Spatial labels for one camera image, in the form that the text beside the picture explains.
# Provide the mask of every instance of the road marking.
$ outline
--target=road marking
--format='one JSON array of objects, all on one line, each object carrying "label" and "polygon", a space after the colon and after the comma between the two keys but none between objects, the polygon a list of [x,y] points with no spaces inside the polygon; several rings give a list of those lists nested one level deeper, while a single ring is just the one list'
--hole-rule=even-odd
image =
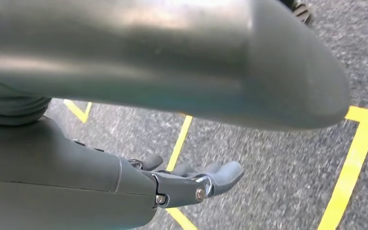
[{"label": "road marking", "polygon": [[[192,120],[192,116],[185,116],[180,134],[178,135],[178,139],[172,151],[172,156],[170,157],[167,165],[166,170],[168,171],[172,171],[177,163],[178,155],[180,155],[181,148],[183,147],[185,137],[187,136]],[[178,224],[181,225],[184,230],[197,230],[196,226],[178,208],[166,208],[166,211],[174,218],[175,221],[177,221]]]},{"label": "road marking", "polygon": [[172,171],[174,169],[175,164],[177,163],[178,155],[180,155],[181,148],[183,147],[185,137],[187,136],[188,129],[190,128],[191,121],[193,120],[192,116],[185,116],[185,120],[183,125],[181,126],[180,134],[178,135],[177,142],[175,143],[172,156],[170,157],[169,164],[167,165],[166,170]]},{"label": "road marking", "polygon": [[70,100],[63,100],[63,103],[69,108],[69,110],[79,119],[82,123],[86,123],[88,119],[88,115],[90,114],[92,103],[88,102],[87,108],[85,112],[83,112],[78,106],[74,104],[74,102]]},{"label": "road marking", "polygon": [[345,118],[359,122],[359,126],[318,230],[334,230],[338,226],[368,153],[368,109],[351,106]]},{"label": "road marking", "polygon": [[184,230],[198,230],[196,226],[176,207],[166,208],[166,211],[177,221]]}]

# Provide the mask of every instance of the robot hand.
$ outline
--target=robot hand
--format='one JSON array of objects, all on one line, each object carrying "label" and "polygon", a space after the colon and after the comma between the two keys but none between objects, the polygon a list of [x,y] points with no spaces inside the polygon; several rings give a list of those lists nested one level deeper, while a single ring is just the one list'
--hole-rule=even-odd
[{"label": "robot hand", "polygon": [[155,207],[161,208],[201,203],[205,198],[229,191],[243,176],[241,165],[235,161],[223,166],[213,163],[199,173],[188,163],[178,165],[171,172],[151,172],[163,162],[159,155],[129,162],[156,183]]}]

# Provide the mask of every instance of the gray robot arm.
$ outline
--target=gray robot arm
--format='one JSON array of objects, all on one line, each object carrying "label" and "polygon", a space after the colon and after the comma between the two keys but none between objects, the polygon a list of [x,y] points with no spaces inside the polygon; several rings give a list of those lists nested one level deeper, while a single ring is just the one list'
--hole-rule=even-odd
[{"label": "gray robot arm", "polygon": [[349,106],[339,62],[275,0],[0,0],[0,86],[272,130]]},{"label": "gray robot arm", "polygon": [[340,64],[275,0],[0,0],[0,230],[143,226],[231,189],[238,163],[151,171],[66,139],[50,98],[272,130],[343,119]]}]

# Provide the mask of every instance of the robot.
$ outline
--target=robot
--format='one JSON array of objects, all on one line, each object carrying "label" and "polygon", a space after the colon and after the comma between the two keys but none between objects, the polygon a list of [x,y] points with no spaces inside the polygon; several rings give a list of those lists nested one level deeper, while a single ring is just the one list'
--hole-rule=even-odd
[{"label": "robot", "polygon": [[275,0],[0,0],[0,230],[114,230],[224,194],[237,162],[155,169],[64,137],[51,98],[267,130],[340,122],[348,81]]}]

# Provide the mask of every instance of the bolt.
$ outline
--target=bolt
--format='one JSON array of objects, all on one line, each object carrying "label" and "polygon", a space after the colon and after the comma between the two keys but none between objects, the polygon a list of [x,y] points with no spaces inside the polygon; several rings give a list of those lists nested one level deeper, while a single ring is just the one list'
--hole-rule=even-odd
[{"label": "bolt", "polygon": [[156,203],[159,205],[164,204],[166,202],[166,197],[162,195],[156,195]]},{"label": "bolt", "polygon": [[201,202],[205,199],[205,195],[206,195],[206,191],[205,191],[205,188],[204,187],[199,187],[196,189],[195,191],[195,200],[198,201],[198,202]]}]

